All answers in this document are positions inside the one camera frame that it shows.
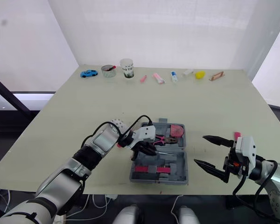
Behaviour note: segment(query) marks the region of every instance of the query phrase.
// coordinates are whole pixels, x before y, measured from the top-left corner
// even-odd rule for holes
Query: white cable
[[[8,209],[10,210],[8,204],[7,204],[7,201],[5,200],[5,198],[0,194],[0,197],[2,197],[2,199],[4,200],[5,204],[7,205]]]
[[[8,192],[8,201],[7,201],[7,205],[6,205],[6,207],[5,207],[4,212],[6,212],[6,211],[7,211],[8,206],[9,206],[9,203],[10,203],[10,190],[7,190],[7,192]]]
[[[179,197],[182,197],[182,196],[183,196],[183,195],[179,195],[179,196],[176,197],[176,199],[175,199],[175,201],[174,201],[174,203],[173,203],[172,209],[171,209],[171,214],[174,216],[174,218],[175,218],[177,224],[179,224],[179,222],[178,222],[178,219],[177,219],[176,215],[173,213],[173,209],[174,209],[174,206],[175,206],[175,204],[176,204],[177,199],[178,199]]]
[[[66,217],[68,218],[68,217],[71,217],[71,216],[73,216],[73,215],[75,215],[75,214],[78,214],[78,213],[82,212],[82,211],[86,208],[86,205],[87,205],[88,200],[89,200],[89,196],[90,196],[90,195],[87,196],[85,205],[84,205],[84,207],[83,207],[80,211],[77,211],[77,212],[75,212],[75,213],[73,213],[73,214],[70,214],[69,216],[66,216]]]
[[[98,209],[102,209],[102,208],[106,207],[110,203],[110,201],[111,201],[111,198],[109,198],[107,204],[105,204],[104,206],[98,206],[95,204],[94,195],[92,195],[92,202],[93,202],[94,206],[97,207]]]
[[[102,215],[94,217],[94,218],[88,218],[88,219],[65,219],[63,221],[88,221],[88,220],[97,219],[97,218],[102,217],[106,213],[107,207],[108,207],[108,204],[107,204],[107,198],[106,198],[106,195],[105,195],[105,210],[104,210],[104,213]]]

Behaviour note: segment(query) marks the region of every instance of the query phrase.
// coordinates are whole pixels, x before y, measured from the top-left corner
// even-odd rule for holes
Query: open toolbox
[[[167,119],[159,119],[154,126],[156,139],[153,144],[160,153],[150,156],[139,152],[138,157],[132,163],[131,182],[188,184],[188,159],[187,153],[184,151],[186,147],[185,126],[167,123]]]

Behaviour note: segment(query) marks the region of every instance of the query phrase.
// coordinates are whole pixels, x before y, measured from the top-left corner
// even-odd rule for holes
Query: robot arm
[[[149,144],[155,137],[152,123],[135,132],[119,119],[108,122],[107,127],[88,138],[72,158],[52,173],[38,188],[35,198],[22,202],[0,218],[0,224],[51,224],[55,215],[67,213],[82,195],[85,181],[118,142],[135,152],[156,155]]]
[[[280,220],[280,164],[266,161],[261,156],[256,155],[256,146],[252,137],[239,137],[237,141],[212,135],[204,136],[204,138],[216,145],[224,145],[231,148],[224,161],[224,171],[216,169],[214,165],[208,162],[194,161],[207,173],[220,178],[225,183],[228,183],[229,175],[232,173],[240,179],[248,177],[261,186],[264,184],[274,215]],[[268,179],[275,165],[277,169],[273,176]]]

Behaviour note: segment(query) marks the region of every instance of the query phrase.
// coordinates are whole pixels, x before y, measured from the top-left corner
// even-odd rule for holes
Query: pliers
[[[153,143],[154,146],[164,146],[165,144],[175,144],[177,143],[176,138],[166,138],[164,135],[155,135],[156,139],[159,139],[158,141],[155,141]]]

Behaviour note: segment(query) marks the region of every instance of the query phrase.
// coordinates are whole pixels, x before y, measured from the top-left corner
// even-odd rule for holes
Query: pink object
[[[142,79],[140,79],[141,83],[144,83],[145,79],[147,78],[147,75],[143,76]]]
[[[180,125],[171,125],[170,127],[170,136],[175,138],[182,137],[184,129]]]
[[[148,167],[135,166],[135,172],[147,173],[148,172]],[[157,173],[170,174],[170,167],[157,167]]]
[[[234,140],[237,141],[238,137],[241,137],[241,132],[235,132],[234,133]]]
[[[162,83],[165,83],[165,80],[161,78],[161,76],[159,76],[158,73],[154,73],[153,74],[153,77],[156,78],[156,80],[158,81],[158,84],[162,84]]]

